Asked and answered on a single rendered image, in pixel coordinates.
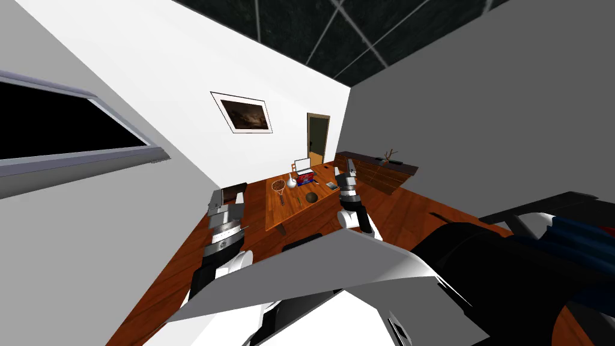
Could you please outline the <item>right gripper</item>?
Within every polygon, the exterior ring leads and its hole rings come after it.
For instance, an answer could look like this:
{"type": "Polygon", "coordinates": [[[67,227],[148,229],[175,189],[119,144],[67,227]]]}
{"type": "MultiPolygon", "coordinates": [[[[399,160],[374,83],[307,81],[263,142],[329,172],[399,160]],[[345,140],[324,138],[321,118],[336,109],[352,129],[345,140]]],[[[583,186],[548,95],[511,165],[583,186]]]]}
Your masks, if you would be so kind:
{"type": "Polygon", "coordinates": [[[335,177],[341,193],[356,193],[356,168],[352,159],[347,159],[347,174],[335,167],[335,177]]]}

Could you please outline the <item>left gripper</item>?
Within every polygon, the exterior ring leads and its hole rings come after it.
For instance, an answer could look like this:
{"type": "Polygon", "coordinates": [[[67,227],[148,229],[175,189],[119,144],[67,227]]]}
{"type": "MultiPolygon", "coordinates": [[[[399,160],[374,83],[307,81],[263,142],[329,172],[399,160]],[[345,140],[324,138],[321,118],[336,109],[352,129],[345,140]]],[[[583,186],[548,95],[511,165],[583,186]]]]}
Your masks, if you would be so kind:
{"type": "Polygon", "coordinates": [[[208,228],[213,234],[220,234],[231,228],[241,225],[244,216],[244,194],[247,183],[231,185],[212,191],[208,206],[208,228]],[[230,204],[239,198],[239,204],[230,204]]]}

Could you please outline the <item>dark wooden sideboard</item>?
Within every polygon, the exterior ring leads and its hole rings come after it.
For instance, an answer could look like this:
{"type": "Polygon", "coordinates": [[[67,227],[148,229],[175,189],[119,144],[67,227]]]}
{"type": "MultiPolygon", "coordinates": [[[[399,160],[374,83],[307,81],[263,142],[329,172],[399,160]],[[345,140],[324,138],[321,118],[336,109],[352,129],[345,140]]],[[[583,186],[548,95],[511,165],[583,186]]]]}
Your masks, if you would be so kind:
{"type": "Polygon", "coordinates": [[[406,164],[384,163],[376,157],[356,154],[348,151],[335,154],[334,164],[341,171],[348,171],[347,161],[352,160],[358,182],[391,195],[409,178],[414,176],[418,167],[406,164]]]}

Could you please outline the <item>brown framed door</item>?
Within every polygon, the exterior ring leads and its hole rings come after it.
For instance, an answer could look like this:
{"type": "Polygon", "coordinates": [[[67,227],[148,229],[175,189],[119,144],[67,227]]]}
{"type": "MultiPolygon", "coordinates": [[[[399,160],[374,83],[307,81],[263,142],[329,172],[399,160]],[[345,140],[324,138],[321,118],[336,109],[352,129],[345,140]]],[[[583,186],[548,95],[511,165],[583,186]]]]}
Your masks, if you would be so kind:
{"type": "Polygon", "coordinates": [[[327,137],[330,117],[327,115],[308,113],[307,115],[307,153],[310,166],[325,162],[327,137]]]}

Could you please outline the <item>brown wooden table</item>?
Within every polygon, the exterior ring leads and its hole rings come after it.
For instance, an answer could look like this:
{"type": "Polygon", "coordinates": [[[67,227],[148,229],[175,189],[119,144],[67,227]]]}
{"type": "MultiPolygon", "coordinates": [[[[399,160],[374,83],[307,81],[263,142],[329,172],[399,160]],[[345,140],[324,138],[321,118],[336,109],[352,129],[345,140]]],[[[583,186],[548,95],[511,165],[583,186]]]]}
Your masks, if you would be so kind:
{"type": "Polygon", "coordinates": [[[288,174],[293,176],[297,174],[293,171],[287,172],[283,175],[278,175],[273,178],[266,179],[265,182],[265,230],[269,231],[272,228],[277,227],[279,224],[287,221],[288,219],[299,215],[306,211],[308,208],[320,203],[329,196],[333,196],[339,193],[338,190],[331,190],[326,183],[335,182],[333,162],[328,162],[322,165],[313,166],[312,170],[316,173],[315,182],[311,182],[306,185],[297,186],[293,189],[285,187],[283,191],[283,199],[285,205],[280,204],[279,195],[271,188],[272,182],[276,180],[288,180],[288,174]],[[314,192],[318,195],[316,203],[308,203],[305,200],[305,195],[309,192],[314,192]],[[301,206],[298,203],[297,197],[299,197],[303,203],[301,206]]]}

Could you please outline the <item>white framed dark picture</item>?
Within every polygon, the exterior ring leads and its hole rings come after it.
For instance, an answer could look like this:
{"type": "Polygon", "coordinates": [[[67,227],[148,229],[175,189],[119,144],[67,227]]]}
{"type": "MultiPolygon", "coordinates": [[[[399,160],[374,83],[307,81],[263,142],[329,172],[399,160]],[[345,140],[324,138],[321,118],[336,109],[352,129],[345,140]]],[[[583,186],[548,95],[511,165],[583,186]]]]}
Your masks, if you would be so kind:
{"type": "Polygon", "coordinates": [[[210,94],[233,133],[273,133],[265,101],[224,93],[210,94]]]}

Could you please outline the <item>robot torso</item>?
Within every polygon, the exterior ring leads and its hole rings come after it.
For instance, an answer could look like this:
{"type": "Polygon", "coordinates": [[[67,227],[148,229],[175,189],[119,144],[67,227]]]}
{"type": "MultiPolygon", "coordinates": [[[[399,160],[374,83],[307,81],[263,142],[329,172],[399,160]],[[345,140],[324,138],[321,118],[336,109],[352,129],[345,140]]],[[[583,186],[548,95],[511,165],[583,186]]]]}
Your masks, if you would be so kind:
{"type": "Polygon", "coordinates": [[[488,335],[415,254],[340,229],[215,278],[147,346],[247,346],[265,306],[315,298],[256,346],[475,346],[488,335]]]}

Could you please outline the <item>grey framed window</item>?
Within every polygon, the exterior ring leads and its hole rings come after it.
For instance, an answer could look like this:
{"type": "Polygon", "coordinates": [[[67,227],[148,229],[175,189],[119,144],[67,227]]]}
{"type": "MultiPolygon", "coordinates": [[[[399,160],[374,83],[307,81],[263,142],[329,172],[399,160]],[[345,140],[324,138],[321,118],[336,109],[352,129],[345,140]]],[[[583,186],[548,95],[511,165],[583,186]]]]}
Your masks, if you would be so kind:
{"type": "Polygon", "coordinates": [[[0,177],[169,154],[97,95],[0,70],[0,177]]]}

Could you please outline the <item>black frame with blue cloth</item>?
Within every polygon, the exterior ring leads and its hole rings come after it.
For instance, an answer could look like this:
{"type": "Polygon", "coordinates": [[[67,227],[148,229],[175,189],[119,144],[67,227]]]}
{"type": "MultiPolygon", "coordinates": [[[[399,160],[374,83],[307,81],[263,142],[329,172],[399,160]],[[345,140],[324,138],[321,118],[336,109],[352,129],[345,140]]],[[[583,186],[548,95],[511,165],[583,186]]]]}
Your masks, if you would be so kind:
{"type": "Polygon", "coordinates": [[[527,242],[603,273],[607,282],[594,295],[615,298],[615,202],[579,192],[564,192],[480,218],[504,222],[527,242]]]}

